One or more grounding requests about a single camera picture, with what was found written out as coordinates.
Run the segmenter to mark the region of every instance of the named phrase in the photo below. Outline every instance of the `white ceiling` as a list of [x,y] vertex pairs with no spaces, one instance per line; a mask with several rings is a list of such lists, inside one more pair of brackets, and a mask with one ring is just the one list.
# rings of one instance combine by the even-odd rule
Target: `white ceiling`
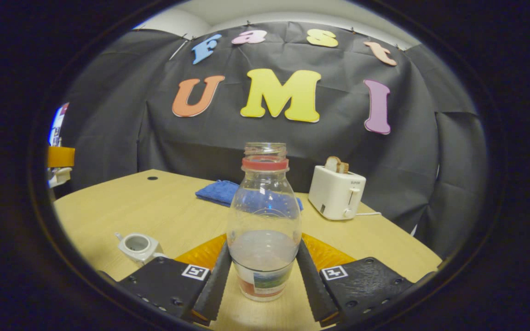
[[271,12],[311,12],[332,15],[380,29],[408,44],[419,44],[418,40],[404,30],[360,5],[346,0],[190,0],[172,8],[198,16],[212,26],[240,17]]

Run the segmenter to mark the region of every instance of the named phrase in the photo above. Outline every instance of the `white toaster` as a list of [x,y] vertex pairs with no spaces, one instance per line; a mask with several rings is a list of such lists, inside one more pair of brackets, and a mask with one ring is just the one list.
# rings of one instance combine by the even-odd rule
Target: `white toaster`
[[365,182],[364,176],[353,172],[339,174],[317,165],[308,200],[329,220],[349,220],[357,213]]

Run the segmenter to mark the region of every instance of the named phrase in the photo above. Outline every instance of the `foam letter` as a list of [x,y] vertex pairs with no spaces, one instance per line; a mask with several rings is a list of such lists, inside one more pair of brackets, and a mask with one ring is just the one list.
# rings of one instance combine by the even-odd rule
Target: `foam letter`
[[191,79],[179,83],[179,91],[173,101],[173,114],[179,117],[193,117],[204,112],[212,102],[218,83],[225,80],[224,76],[210,76],[204,79],[206,88],[202,94],[202,98],[194,105],[188,105],[191,90],[200,80]]
[[368,131],[389,134],[391,128],[387,123],[387,95],[390,89],[376,81],[364,80],[369,88],[369,118],[365,121]]
[[339,42],[334,39],[336,35],[330,31],[310,29],[307,33],[308,37],[306,40],[308,40],[308,42],[312,45],[336,47],[339,44]]
[[214,51],[212,51],[212,48],[216,47],[216,44],[218,42],[216,41],[219,39],[222,35],[213,35],[210,38],[200,42],[200,44],[197,44],[192,48],[194,52],[196,52],[196,59],[194,59],[193,64],[196,64],[200,62],[201,60],[207,58],[208,56],[212,55]]
[[277,117],[292,99],[286,110],[286,118],[292,121],[318,122],[320,115],[315,109],[316,82],[322,77],[316,71],[298,70],[282,86],[271,69],[253,69],[247,73],[251,78],[246,107],[240,110],[244,117],[263,117],[261,97],[265,99],[269,113]]
[[378,58],[381,62],[389,65],[397,64],[396,61],[387,57],[387,54],[390,54],[390,51],[381,47],[381,45],[377,44],[377,42],[366,41],[364,44],[372,48],[372,52],[374,52],[376,58]]
[[249,44],[258,44],[259,42],[265,41],[265,35],[267,34],[267,31],[263,30],[251,30],[251,31],[244,31],[238,37],[234,38],[232,40],[233,44],[244,44],[248,42]]

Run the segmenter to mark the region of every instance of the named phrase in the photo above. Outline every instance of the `black fabric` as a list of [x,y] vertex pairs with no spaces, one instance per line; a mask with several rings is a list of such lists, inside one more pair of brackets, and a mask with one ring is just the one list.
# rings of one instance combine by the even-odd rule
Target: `black fabric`
[[[255,29],[267,31],[264,42],[231,43]],[[339,45],[310,44],[309,29],[332,31]],[[192,48],[215,34],[222,37],[212,55],[193,65]],[[403,52],[351,31],[293,22],[235,27],[183,41],[166,32],[132,31],[73,84],[61,128],[63,145],[76,148],[73,190],[152,168],[239,183],[244,144],[278,141],[288,145],[288,180],[295,191],[309,191],[314,166],[336,155],[368,179],[364,203],[408,232],[418,224],[419,239],[440,256],[450,251],[452,233],[462,237],[471,225],[484,189],[484,134],[463,86],[426,48]],[[366,41],[387,48],[397,66],[379,61]],[[269,112],[241,116],[251,87],[247,73],[259,68],[272,69],[282,84],[297,70],[320,73],[319,122],[286,119],[282,113],[289,103],[277,118]],[[194,104],[204,92],[204,78],[213,75],[225,80],[208,109],[177,117],[171,107],[179,83],[200,79],[188,100]],[[364,128],[369,90],[363,80],[391,90],[388,135]],[[477,158],[470,162],[475,166],[464,166],[467,158]]]

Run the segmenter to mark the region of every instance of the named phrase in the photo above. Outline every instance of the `black backdrop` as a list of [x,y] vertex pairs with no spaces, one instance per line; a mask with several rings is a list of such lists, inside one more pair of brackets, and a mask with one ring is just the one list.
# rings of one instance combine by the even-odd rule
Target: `black backdrop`
[[[338,46],[310,44],[310,29],[333,32]],[[265,41],[231,43],[251,30],[267,31]],[[222,37],[213,54],[193,65],[192,48],[215,34]],[[366,41],[388,49],[397,66],[379,61]],[[258,68],[272,69],[282,84],[297,70],[320,73],[320,120],[242,117],[247,72]],[[212,75],[225,80],[208,109],[177,117],[171,105],[179,82]],[[370,97],[363,80],[391,90],[388,135],[364,128]],[[194,87],[189,104],[204,86]],[[441,257],[467,237],[484,198],[488,155],[481,119],[459,80],[422,45],[404,52],[351,31],[295,22],[230,28],[187,43],[168,32],[136,30],[97,56],[65,101],[61,138],[76,148],[72,190],[149,169],[239,183],[244,143],[281,141],[288,144],[295,191],[309,191],[314,166],[336,155],[368,179],[364,203],[409,233],[418,224],[417,237]]]
[[[64,259],[70,257],[81,274],[87,274],[86,265],[67,251],[67,243],[56,243],[64,247],[63,254],[53,250],[50,237],[36,222],[51,217],[52,211],[46,207],[46,197],[34,195],[31,177],[26,176],[32,169],[26,162],[27,146],[37,105],[52,93],[55,100],[44,107],[50,110],[61,98],[59,89],[49,92],[59,72],[78,50],[122,17],[141,15],[114,34],[106,34],[109,40],[136,25],[142,16],[161,9],[159,5],[136,11],[150,3],[0,2],[0,330],[156,329],[126,313],[78,276]],[[471,65],[503,110],[502,122],[490,121],[488,126],[509,132],[507,143],[512,148],[506,196],[497,200],[501,213],[488,241],[435,295],[382,329],[530,330],[530,51],[517,45],[517,40],[526,40],[530,46],[530,6],[468,2],[448,8],[436,1],[386,3],[434,35],[401,21],[406,29],[423,38],[445,40]],[[375,2],[368,6],[402,19]],[[432,44],[440,54],[450,54],[451,49],[439,47],[435,39]],[[102,48],[87,54],[93,56]],[[71,73],[65,74],[68,77],[61,83],[67,84]],[[40,129],[45,139],[46,129]],[[505,145],[500,135],[495,137],[498,147]],[[506,164],[504,153],[498,157]],[[34,201],[40,206],[38,212]],[[466,258],[462,256],[454,265],[462,266]],[[427,285],[422,295],[437,287]],[[175,324],[162,326],[172,329]]]

